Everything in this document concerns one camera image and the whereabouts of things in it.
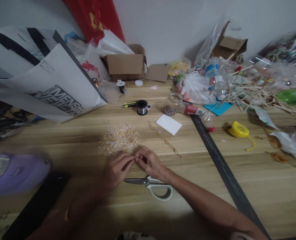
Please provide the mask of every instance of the bead jar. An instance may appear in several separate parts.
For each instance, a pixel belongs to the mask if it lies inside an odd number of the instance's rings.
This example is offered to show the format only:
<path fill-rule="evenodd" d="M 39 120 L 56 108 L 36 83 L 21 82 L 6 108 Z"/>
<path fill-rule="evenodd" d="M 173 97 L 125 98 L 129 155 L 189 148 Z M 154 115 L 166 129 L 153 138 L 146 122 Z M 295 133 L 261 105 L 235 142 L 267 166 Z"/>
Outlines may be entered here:
<path fill-rule="evenodd" d="M 182 103 L 182 96 L 179 93 L 170 93 L 164 105 L 164 113 L 168 116 L 175 115 L 182 108 Z"/>

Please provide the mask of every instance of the blue paper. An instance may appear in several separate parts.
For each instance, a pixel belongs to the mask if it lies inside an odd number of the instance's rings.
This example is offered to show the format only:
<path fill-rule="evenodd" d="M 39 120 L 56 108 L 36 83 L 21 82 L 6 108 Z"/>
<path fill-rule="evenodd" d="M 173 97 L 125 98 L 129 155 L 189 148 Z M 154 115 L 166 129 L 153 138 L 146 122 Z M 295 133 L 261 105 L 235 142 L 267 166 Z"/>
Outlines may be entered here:
<path fill-rule="evenodd" d="M 209 105 L 204 105 L 204 107 L 208 110 L 212 109 L 215 105 L 215 104 L 209 104 Z M 214 114 L 216 114 L 217 116 L 221 116 L 224 112 L 226 112 L 229 108 L 231 108 L 234 103 L 223 103 L 221 104 L 221 106 L 219 106 L 220 103 L 213 109 L 211 110 Z"/>

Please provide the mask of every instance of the red fabric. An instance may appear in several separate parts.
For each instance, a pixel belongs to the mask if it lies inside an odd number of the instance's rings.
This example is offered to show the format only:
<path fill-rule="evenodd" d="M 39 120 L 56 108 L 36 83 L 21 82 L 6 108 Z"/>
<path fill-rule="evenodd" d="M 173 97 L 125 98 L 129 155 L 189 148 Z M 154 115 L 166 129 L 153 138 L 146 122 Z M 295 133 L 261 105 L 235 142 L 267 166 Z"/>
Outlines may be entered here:
<path fill-rule="evenodd" d="M 87 42 L 94 38 L 96 44 L 104 37 L 104 33 L 99 28 L 94 29 L 91 24 L 99 26 L 102 24 L 103 29 L 111 30 L 124 43 L 124 36 L 112 0 L 63 0 L 75 21 L 80 27 Z"/>

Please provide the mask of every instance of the yellow tape measure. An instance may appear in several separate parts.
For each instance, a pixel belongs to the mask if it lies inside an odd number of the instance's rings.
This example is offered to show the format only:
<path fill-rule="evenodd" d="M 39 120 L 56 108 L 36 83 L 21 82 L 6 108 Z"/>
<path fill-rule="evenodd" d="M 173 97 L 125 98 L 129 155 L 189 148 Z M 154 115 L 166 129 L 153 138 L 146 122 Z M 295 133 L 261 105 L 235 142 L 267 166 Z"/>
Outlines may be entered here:
<path fill-rule="evenodd" d="M 249 130 L 244 125 L 241 125 L 239 122 L 234 121 L 230 123 L 228 126 L 228 131 L 234 137 L 247 137 L 251 141 L 252 147 L 246 149 L 246 151 L 250 151 L 256 147 L 256 141 L 249 136 Z"/>

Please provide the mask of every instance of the black ruler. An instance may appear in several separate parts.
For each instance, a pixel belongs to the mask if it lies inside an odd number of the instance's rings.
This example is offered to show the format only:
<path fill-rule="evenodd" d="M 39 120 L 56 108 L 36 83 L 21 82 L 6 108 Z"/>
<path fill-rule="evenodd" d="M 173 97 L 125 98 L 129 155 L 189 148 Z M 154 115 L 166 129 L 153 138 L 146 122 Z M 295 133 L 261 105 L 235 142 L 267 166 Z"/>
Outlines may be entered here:
<path fill-rule="evenodd" d="M 224 181 L 228 192 L 232 200 L 234 201 L 237 209 L 242 212 L 245 216 L 247 216 L 254 224 L 256 224 L 260 230 L 266 235 L 268 239 L 271 239 L 265 230 L 264 226 L 262 225 L 261 221 L 259 220 L 255 210 L 251 206 L 250 202 L 248 201 L 246 195 L 244 194 L 243 190 L 241 189 L 238 181 L 236 180 L 235 176 L 233 175 L 232 171 L 230 170 L 228 164 L 226 163 L 224 157 L 221 155 L 218 147 L 216 146 L 215 142 L 213 141 L 212 137 L 208 133 L 207 129 L 203 125 L 201 118 L 197 115 L 191 115 L 191 119 L 194 122 L 198 133 L 203 140 L 222 180 Z"/>

